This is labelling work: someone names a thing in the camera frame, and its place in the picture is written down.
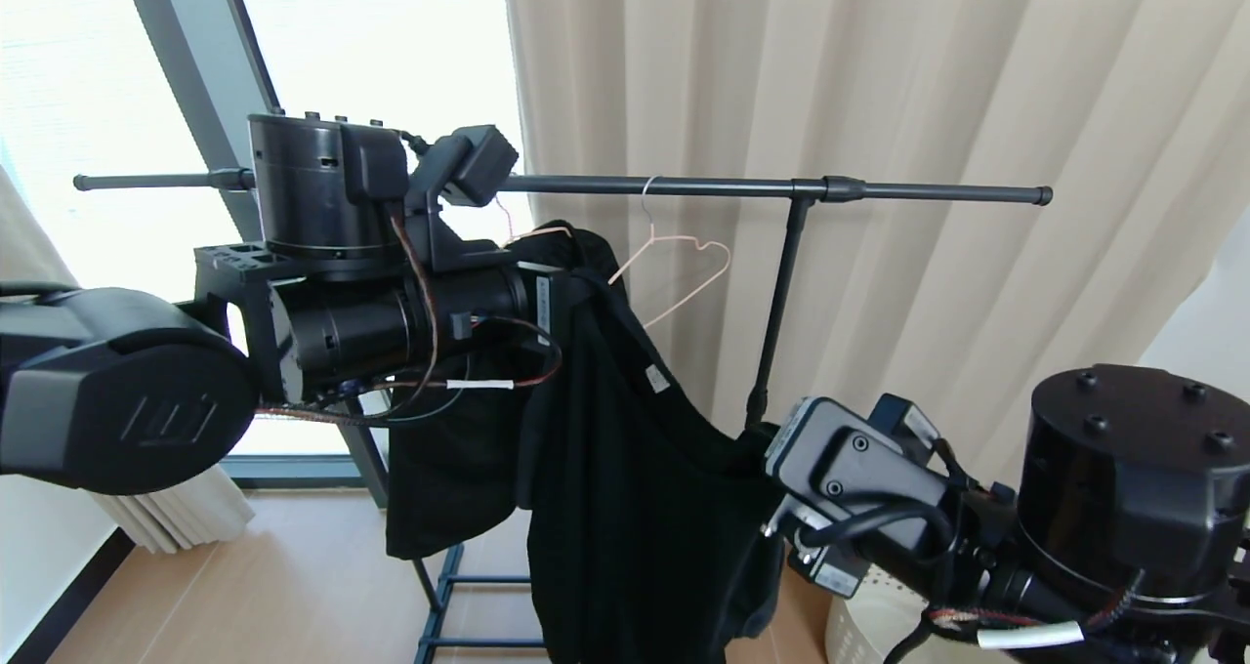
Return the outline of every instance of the robotic arm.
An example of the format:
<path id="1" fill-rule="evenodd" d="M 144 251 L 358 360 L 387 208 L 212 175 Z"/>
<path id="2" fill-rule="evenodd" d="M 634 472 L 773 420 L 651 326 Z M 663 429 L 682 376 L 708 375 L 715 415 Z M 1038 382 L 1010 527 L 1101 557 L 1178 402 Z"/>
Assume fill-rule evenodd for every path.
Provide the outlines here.
<path id="1" fill-rule="evenodd" d="M 264 241 L 199 249 L 195 300 L 122 289 L 0 284 L 0 473 L 104 494 L 169 488 L 216 464 L 255 413 L 388 426 L 439 360 L 522 346 L 558 368 L 564 273 L 462 241 L 440 199 L 500 189 L 640 193 L 646 179 L 514 176 L 494 128 L 425 144 L 380 125 L 250 118 L 254 170 L 75 179 L 79 189 L 255 189 Z M 420 164 L 408 173 L 405 144 Z M 1045 204 L 1049 189 L 811 180 L 658 179 L 650 193 Z M 248 353 L 229 341 L 228 305 Z M 335 410 L 378 389 L 394 409 Z M 1241 661 L 1250 636 L 1238 561 L 1250 510 L 1250 406 L 1131 366 L 1059 374 L 1032 398 L 1019 496 L 982 486 L 914 404 L 869 418 L 806 399 L 764 466 L 786 498 L 762 525 L 790 565 L 842 598 L 876 564 L 930 605 L 928 636 L 1021 661 Z M 929 469 L 934 455 L 944 471 Z"/>

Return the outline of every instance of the black garment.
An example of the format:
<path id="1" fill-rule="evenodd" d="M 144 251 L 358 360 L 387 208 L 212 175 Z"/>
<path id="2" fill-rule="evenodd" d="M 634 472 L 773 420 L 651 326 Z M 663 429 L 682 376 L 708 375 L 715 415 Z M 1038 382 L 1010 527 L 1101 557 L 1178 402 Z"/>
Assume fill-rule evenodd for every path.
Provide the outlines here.
<path id="1" fill-rule="evenodd" d="M 604 276 L 619 264 L 608 241 L 565 220 L 542 228 L 562 233 L 526 238 L 509 246 L 521 260 L 561 269 L 591 268 Z M 625 286 L 614 290 L 624 299 Z M 439 365 L 440 375 L 466 378 L 465 358 Z M 514 350 L 468 358 L 468 378 L 518 379 L 534 375 L 542 360 Z M 439 410 L 456 391 L 429 389 L 405 415 Z M 430 418 L 390 431 L 386 553 L 420 559 L 478 536 L 516 509 L 516 451 L 526 390 L 465 390 Z"/>
<path id="2" fill-rule="evenodd" d="M 722 663 L 771 616 L 782 544 L 760 525 L 781 490 L 758 436 L 711 426 L 602 278 L 574 276 L 562 370 L 525 410 L 518 494 L 551 661 Z"/>

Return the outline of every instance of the clothes rack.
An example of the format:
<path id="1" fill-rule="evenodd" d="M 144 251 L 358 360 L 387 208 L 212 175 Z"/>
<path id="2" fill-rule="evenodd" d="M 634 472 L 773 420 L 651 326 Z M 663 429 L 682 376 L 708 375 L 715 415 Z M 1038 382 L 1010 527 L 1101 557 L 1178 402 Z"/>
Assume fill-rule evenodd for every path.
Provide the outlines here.
<path id="1" fill-rule="evenodd" d="M 870 184 L 865 180 L 842 176 L 822 179 L 685 179 L 685 178 L 614 178 L 614 176 L 511 176 L 504 185 L 504 191 L 528 193 L 568 193 L 599 195 L 641 195 L 646 188 L 648 195 L 676 196 L 725 196 L 725 198 L 786 198 L 790 209 L 786 215 L 785 239 L 781 243 L 781 256 L 778 263 L 778 275 L 772 286 L 772 299 L 769 318 L 764 329 L 764 341 L 760 349 L 760 363 L 756 368 L 755 384 L 746 400 L 745 429 L 755 429 L 768 411 L 768 384 L 776 356 L 778 339 L 781 335 L 781 320 L 785 315 L 786 299 L 790 295 L 790 283 L 799 259 L 799 245 L 802 230 L 808 223 L 808 211 L 818 203 L 849 203 L 861 199 L 891 200 L 945 200 L 945 201 L 988 201 L 1022 203 L 1046 205 L 1050 201 L 1049 188 L 998 188 L 998 186 L 946 186 L 911 184 Z M 360 414 L 359 401 L 352 401 L 349 410 Z M 360 475 L 369 488 L 379 508 L 388 503 L 388 469 L 369 428 L 339 425 L 344 441 L 352 460 L 360 469 Z M 464 556 L 464 544 L 448 549 L 442 570 L 435 583 L 418 559 L 412 561 L 421 590 L 430 605 L 430 614 L 421 631 L 414 664 L 432 664 L 440 648 L 464 646 L 478 649 L 542 649 L 541 639 L 495 639 L 495 638 L 456 638 L 445 636 L 448 609 L 456 584 L 526 585 L 529 576 L 521 575 L 478 575 L 461 574 L 460 561 Z"/>

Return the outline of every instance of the cylindrical motor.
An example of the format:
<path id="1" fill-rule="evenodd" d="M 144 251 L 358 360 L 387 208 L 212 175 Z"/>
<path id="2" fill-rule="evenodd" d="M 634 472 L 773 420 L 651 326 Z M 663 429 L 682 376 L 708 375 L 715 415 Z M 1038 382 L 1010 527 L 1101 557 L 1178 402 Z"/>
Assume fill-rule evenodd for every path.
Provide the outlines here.
<path id="1" fill-rule="evenodd" d="M 1158 369 L 1099 365 L 1034 390 L 1018 503 L 1036 573 L 1098 609 L 1138 571 L 1134 609 L 1228 583 L 1250 509 L 1250 405 Z"/>
<path id="2" fill-rule="evenodd" d="M 430 325 L 411 279 L 272 286 L 274 331 L 281 350 L 282 386 L 291 401 L 312 400 L 340 381 L 422 366 Z M 495 268 L 434 278 L 441 358 L 486 345 L 489 336 L 458 339 L 455 315 L 520 316 L 528 295 L 514 269 Z"/>
<path id="3" fill-rule="evenodd" d="M 400 255 L 399 241 L 372 203 L 354 204 L 339 123 L 251 115 L 251 148 L 261 231 L 269 249 L 314 260 Z M 394 146 L 402 155 L 399 138 Z"/>

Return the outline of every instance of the white cable sleeve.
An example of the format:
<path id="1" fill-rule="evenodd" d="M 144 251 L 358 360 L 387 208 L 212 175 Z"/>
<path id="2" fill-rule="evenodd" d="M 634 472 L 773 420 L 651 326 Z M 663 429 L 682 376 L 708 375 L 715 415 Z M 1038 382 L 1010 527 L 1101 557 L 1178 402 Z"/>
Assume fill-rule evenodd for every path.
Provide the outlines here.
<path id="1" fill-rule="evenodd" d="M 1055 625 L 1020 628 L 1019 630 L 981 630 L 976 633 L 976 644 L 981 649 L 1032 649 L 1084 640 L 1085 633 L 1081 633 L 1081 625 L 1075 620 Z"/>
<path id="2" fill-rule="evenodd" d="M 485 380 L 465 380 L 465 379 L 448 379 L 448 390 L 460 389 L 460 388 L 501 388 L 506 390 L 512 390 L 516 388 L 516 381 L 512 379 L 485 379 Z"/>

